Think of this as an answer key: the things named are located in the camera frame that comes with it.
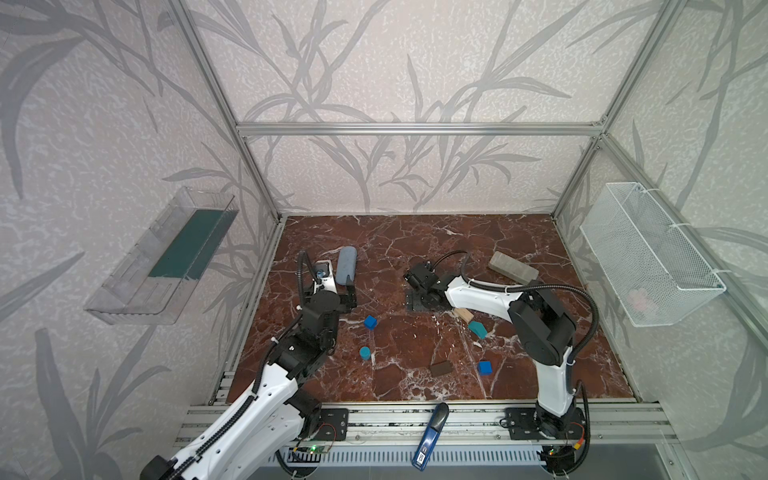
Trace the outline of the light wood block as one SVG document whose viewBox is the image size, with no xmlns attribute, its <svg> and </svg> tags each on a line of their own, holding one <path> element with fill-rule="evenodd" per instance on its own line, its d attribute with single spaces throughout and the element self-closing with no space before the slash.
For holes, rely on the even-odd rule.
<svg viewBox="0 0 768 480">
<path fill-rule="evenodd" d="M 463 320 L 467 324 L 469 324 L 474 317 L 474 315 L 468 309 L 464 309 L 464 308 L 455 308 L 452 310 L 452 314 L 456 318 Z"/>
</svg>

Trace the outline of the dark brown wood block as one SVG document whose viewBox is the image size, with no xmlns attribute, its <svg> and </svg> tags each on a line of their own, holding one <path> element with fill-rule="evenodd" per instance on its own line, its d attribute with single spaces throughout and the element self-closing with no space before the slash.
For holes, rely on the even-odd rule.
<svg viewBox="0 0 768 480">
<path fill-rule="evenodd" d="M 453 372 L 453 364 L 448 360 L 435 363 L 429 367 L 429 371 L 432 377 L 448 375 Z"/>
</svg>

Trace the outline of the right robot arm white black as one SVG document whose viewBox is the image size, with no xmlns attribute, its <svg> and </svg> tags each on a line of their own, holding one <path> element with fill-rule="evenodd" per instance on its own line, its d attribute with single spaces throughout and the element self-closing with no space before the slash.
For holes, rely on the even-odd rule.
<svg viewBox="0 0 768 480">
<path fill-rule="evenodd" d="M 491 283 L 471 278 L 465 271 L 440 276 L 430 262 L 412 266 L 404 279 L 411 287 L 412 299 L 427 311 L 464 308 L 510 322 L 536 368 L 537 419 L 557 427 L 570 421 L 576 395 L 572 369 L 600 324 L 599 309 L 589 293 L 572 285 L 539 281 L 526 285 Z M 557 296 L 559 291 L 579 296 L 590 306 L 590 326 L 579 341 L 575 339 L 577 322 Z"/>
</svg>

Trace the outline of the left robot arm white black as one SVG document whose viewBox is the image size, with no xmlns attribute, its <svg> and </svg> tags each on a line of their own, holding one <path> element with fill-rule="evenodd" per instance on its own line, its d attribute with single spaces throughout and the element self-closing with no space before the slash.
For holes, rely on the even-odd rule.
<svg viewBox="0 0 768 480">
<path fill-rule="evenodd" d="M 303 385 L 337 346 L 340 316 L 356 290 L 321 283 L 300 291 L 301 310 L 273 340 L 253 383 L 201 435 L 172 458 L 155 456 L 142 479 L 247 479 L 281 447 L 320 427 L 321 403 Z"/>
</svg>

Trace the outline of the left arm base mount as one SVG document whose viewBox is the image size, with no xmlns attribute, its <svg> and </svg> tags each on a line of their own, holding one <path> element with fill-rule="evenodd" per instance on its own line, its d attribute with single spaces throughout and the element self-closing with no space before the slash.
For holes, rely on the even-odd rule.
<svg viewBox="0 0 768 480">
<path fill-rule="evenodd" d="M 312 413 L 302 425 L 297 440 L 344 441 L 349 427 L 350 411 L 346 408 L 326 408 Z"/>
</svg>

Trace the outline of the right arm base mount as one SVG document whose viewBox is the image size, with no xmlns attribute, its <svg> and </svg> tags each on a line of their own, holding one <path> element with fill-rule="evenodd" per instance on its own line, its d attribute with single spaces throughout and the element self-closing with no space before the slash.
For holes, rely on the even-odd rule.
<svg viewBox="0 0 768 480">
<path fill-rule="evenodd" d="M 504 410 L 499 424 L 511 440 L 573 443 L 582 438 L 587 421 L 581 408 L 565 417 L 556 417 L 534 407 L 513 407 Z"/>
</svg>

